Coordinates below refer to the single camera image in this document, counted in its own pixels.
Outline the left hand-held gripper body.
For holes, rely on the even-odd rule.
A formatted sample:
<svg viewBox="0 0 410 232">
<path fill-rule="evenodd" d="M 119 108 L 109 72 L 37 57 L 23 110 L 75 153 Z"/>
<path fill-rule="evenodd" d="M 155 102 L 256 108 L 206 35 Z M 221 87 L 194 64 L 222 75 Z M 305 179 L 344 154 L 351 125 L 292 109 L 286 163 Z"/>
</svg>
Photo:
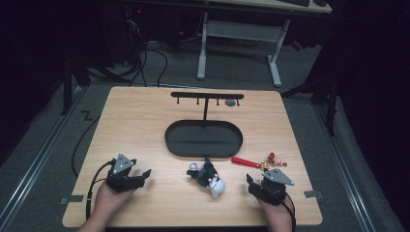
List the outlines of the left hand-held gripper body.
<svg viewBox="0 0 410 232">
<path fill-rule="evenodd" d="M 132 167 L 131 160 L 120 153 L 108 171 L 106 184 L 117 192 L 142 188 L 144 180 L 141 176 L 129 176 Z"/>
</svg>

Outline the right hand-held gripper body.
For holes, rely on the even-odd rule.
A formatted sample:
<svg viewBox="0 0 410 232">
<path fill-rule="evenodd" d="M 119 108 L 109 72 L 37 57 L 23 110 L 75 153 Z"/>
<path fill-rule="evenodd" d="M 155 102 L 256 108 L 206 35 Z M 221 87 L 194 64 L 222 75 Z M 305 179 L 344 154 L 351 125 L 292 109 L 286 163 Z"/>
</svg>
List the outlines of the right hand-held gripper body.
<svg viewBox="0 0 410 232">
<path fill-rule="evenodd" d="M 262 177 L 260 184 L 256 186 L 255 196 L 272 205 L 280 204 L 286 197 L 286 187 L 295 185 L 279 168 L 264 170 Z"/>
</svg>

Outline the person's right hand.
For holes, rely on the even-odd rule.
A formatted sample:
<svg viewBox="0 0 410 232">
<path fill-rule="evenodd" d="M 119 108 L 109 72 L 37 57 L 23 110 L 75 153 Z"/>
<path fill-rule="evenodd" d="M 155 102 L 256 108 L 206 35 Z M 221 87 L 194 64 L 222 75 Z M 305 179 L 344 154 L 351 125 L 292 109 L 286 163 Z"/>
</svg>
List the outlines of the person's right hand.
<svg viewBox="0 0 410 232">
<path fill-rule="evenodd" d="M 284 206 L 268 204 L 260 199 L 258 199 L 258 203 L 260 204 L 270 227 L 271 225 L 279 224 L 292 225 L 292 217 Z"/>
</svg>

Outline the person's left hand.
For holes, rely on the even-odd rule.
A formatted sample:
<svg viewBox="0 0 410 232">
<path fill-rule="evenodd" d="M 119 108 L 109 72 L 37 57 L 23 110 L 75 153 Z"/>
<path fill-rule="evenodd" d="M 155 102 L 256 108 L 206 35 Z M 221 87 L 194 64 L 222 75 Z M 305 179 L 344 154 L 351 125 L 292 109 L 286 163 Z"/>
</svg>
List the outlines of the person's left hand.
<svg viewBox="0 0 410 232">
<path fill-rule="evenodd" d="M 102 183 L 98 189 L 92 217 L 101 221 L 109 221 L 132 197 L 134 189 L 117 192 Z"/>
</svg>

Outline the black key rack with tray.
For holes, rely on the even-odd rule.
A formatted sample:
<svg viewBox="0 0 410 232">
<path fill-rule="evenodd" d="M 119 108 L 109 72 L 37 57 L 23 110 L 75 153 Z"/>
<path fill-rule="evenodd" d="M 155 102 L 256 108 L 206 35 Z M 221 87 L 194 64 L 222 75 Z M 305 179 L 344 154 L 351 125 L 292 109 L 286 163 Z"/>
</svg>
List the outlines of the black key rack with tray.
<svg viewBox="0 0 410 232">
<path fill-rule="evenodd" d="M 168 126 L 164 133 L 169 152 L 181 158 L 228 159 L 235 156 L 243 145 L 243 134 L 227 121 L 209 120 L 209 100 L 234 101 L 239 106 L 243 94 L 172 92 L 172 98 L 204 100 L 203 117 L 200 120 L 179 120 Z"/>
</svg>

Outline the white-legged wooden desk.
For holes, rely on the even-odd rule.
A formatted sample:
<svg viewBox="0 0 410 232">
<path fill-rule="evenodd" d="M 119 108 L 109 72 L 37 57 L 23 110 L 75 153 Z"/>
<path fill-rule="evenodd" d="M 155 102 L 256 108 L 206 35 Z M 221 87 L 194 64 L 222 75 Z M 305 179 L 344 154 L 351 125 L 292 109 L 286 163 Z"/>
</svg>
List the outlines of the white-legged wooden desk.
<svg viewBox="0 0 410 232">
<path fill-rule="evenodd" d="M 325 7 L 319 7 L 313 0 L 204 0 L 205 7 L 216 6 L 217 4 L 275 10 L 284 14 L 328 15 L 333 10 L 329 4 Z M 267 61 L 274 85 L 276 87 L 281 86 L 277 59 L 291 21 L 289 16 L 279 26 L 272 26 L 267 23 L 262 25 L 260 23 L 209 19 L 207 13 L 202 15 L 202 19 L 201 49 L 197 68 L 198 79 L 202 80 L 206 76 L 207 39 L 215 37 L 275 44 L 273 53 L 267 56 Z"/>
</svg>

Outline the black and white plush keychain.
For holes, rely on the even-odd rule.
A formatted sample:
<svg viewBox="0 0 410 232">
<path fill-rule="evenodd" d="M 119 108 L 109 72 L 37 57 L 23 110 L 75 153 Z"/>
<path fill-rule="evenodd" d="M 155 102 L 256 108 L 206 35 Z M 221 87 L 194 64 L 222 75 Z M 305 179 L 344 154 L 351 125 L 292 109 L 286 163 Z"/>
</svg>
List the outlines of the black and white plush keychain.
<svg viewBox="0 0 410 232">
<path fill-rule="evenodd" d="M 208 189 L 213 198 L 219 197 L 225 191 L 225 181 L 220 177 L 209 158 L 206 158 L 201 166 L 192 162 L 187 174 L 200 186 Z"/>
</svg>

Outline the metal floor rail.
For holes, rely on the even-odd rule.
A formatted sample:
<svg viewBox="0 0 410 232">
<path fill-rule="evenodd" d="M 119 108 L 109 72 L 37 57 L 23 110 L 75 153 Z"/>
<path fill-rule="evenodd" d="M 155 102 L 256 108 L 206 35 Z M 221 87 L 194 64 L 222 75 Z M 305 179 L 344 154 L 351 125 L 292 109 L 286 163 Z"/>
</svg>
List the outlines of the metal floor rail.
<svg viewBox="0 0 410 232">
<path fill-rule="evenodd" d="M 61 87 L 30 124 L 12 155 L 0 167 L 0 231 L 6 231 L 42 172 L 57 137 L 86 87 L 75 87 L 73 102 L 64 108 Z"/>
<path fill-rule="evenodd" d="M 337 141 L 333 135 L 330 134 L 327 124 L 324 109 L 321 106 L 313 108 L 323 131 L 326 134 L 327 140 L 331 146 L 332 154 L 336 163 L 336 170 L 339 173 L 343 187 L 349 199 L 350 205 L 355 213 L 362 232 L 375 232 L 374 224 L 368 214 L 365 202 L 359 193 L 359 190 L 354 182 L 354 179 L 348 169 L 348 166 L 343 158 L 342 152 L 338 147 Z"/>
</svg>

